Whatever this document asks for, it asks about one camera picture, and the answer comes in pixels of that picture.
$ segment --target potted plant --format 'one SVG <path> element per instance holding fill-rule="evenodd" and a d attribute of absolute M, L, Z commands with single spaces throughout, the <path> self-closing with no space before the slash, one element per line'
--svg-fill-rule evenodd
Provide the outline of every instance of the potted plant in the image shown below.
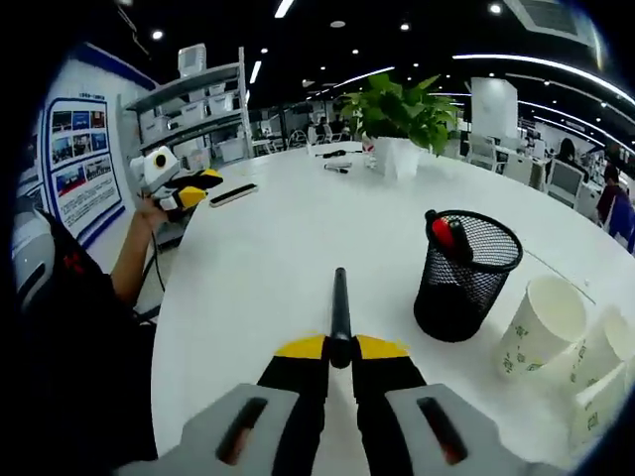
<path fill-rule="evenodd" d="M 425 149 L 435 155 L 444 151 L 446 123 L 455 123 L 458 109 L 452 99 L 430 95 L 438 79 L 434 76 L 410 89 L 394 83 L 388 74 L 368 78 L 370 89 L 345 94 L 342 114 L 351 116 L 351 131 L 366 134 L 375 147 L 376 169 L 396 179 L 417 173 Z"/>

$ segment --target ceiling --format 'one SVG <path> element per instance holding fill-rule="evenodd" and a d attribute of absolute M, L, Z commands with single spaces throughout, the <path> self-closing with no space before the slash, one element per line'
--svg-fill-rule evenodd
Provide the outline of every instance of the ceiling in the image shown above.
<path fill-rule="evenodd" d="M 510 5 L 513 2 L 541 5 L 536 0 L 507 0 Z M 94 31 L 90 40 L 162 83 L 179 77 L 180 48 L 205 43 L 207 65 L 212 66 L 237 61 L 238 47 L 243 46 L 248 74 L 256 60 L 263 62 L 257 81 L 248 85 L 250 109 L 303 101 L 312 95 L 311 91 L 326 89 L 325 83 L 340 83 L 387 66 L 395 67 L 390 72 L 393 80 L 408 82 L 410 77 L 412 84 L 441 74 L 438 85 L 443 92 L 468 92 L 465 82 L 471 77 L 494 73 L 514 84 L 520 100 L 564 111 L 635 149 L 635 107 L 587 79 L 519 61 L 452 59 L 453 55 L 486 53 L 559 61 L 601 76 L 634 96 L 635 63 L 632 51 L 626 51 L 632 42 L 617 40 L 629 26 L 625 15 L 607 8 L 611 3 L 618 4 L 613 0 L 604 0 L 599 6 L 603 8 L 593 2 L 586 7 L 604 40 L 602 71 L 594 50 L 579 42 L 527 31 L 503 0 L 499 1 L 499 16 L 489 12 L 491 1 L 481 0 L 391 0 L 383 4 L 367 0 L 295 0 L 285 18 L 276 19 L 279 3 L 164 0 L 158 4 L 135 0 L 132 6 L 121 8 L 134 24 L 138 42 L 146 52 L 132 41 L 132 30 L 115 7 L 112 18 L 104 19 L 109 27 Z M 331 28 L 334 20 L 345 22 L 345 27 Z M 400 29 L 404 22 L 411 27 L 407 32 Z M 165 32 L 157 42 L 151 40 L 155 29 Z M 261 53 L 263 48 L 269 50 L 265 55 Z M 358 55 L 352 54 L 354 49 L 359 50 Z M 573 87 L 607 102 L 622 114 L 603 108 L 600 102 L 579 92 L 507 73 Z M 316 84 L 303 88 L 303 79 Z M 360 80 L 322 97 L 330 98 L 347 87 L 351 91 L 366 83 Z M 531 118 L 532 109 L 521 105 L 521 116 Z M 556 122 L 563 119 L 545 110 L 539 115 Z M 590 132 L 595 138 L 601 136 L 584 126 L 584 133 Z"/>

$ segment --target white paper cup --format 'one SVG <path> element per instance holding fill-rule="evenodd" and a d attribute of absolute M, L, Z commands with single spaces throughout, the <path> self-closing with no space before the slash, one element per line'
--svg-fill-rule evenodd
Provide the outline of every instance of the white paper cup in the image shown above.
<path fill-rule="evenodd" d="M 571 450 L 580 450 L 601 436 L 615 420 L 635 383 L 635 358 L 618 367 L 573 398 L 569 435 Z"/>
<path fill-rule="evenodd" d="M 538 370 L 578 341 L 585 326 L 584 305 L 570 283 L 536 278 L 494 350 L 494 365 L 503 376 Z"/>
<path fill-rule="evenodd" d="M 567 387 L 579 393 L 598 382 L 632 355 L 634 343 L 632 329 L 619 309 L 606 307 L 573 351 L 575 360 L 567 375 Z"/>

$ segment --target green plant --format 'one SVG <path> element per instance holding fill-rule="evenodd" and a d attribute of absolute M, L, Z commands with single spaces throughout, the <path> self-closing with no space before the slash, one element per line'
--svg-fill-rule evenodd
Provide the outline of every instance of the green plant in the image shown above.
<path fill-rule="evenodd" d="M 430 95 L 438 79 L 433 76 L 411 89 L 391 82 L 388 74 L 368 78 L 370 90 L 345 94 L 342 114 L 351 116 L 351 131 L 368 137 L 408 138 L 420 147 L 443 152 L 448 139 L 447 122 L 455 123 L 458 109 L 445 96 Z"/>

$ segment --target white round table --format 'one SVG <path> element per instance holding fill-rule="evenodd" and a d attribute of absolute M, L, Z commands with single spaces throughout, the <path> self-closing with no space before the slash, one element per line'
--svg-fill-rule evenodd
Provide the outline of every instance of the white round table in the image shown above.
<path fill-rule="evenodd" d="M 326 161 L 305 149 L 226 167 L 211 195 L 249 182 L 259 191 L 219 208 L 202 203 L 194 213 L 155 341 L 159 454 L 179 443 L 188 419 L 235 385 L 255 383 L 276 349 L 329 332 L 333 274 L 341 266 L 353 333 L 408 345 L 429 384 L 446 384 L 496 421 L 503 444 L 523 458 L 573 464 L 565 416 L 540 385 L 500 379 L 491 348 L 529 280 L 542 274 L 558 273 L 584 292 L 589 322 L 607 303 L 635 320 L 635 260 L 573 210 L 469 164 L 429 156 L 413 180 L 393 183 L 363 167 L 360 155 L 344 159 L 353 161 L 348 175 L 325 171 Z M 525 250 L 479 332 L 462 343 L 432 339 L 413 316 L 431 208 L 489 215 L 514 230 Z M 367 474 L 350 379 L 349 370 L 331 369 L 314 474 Z"/>

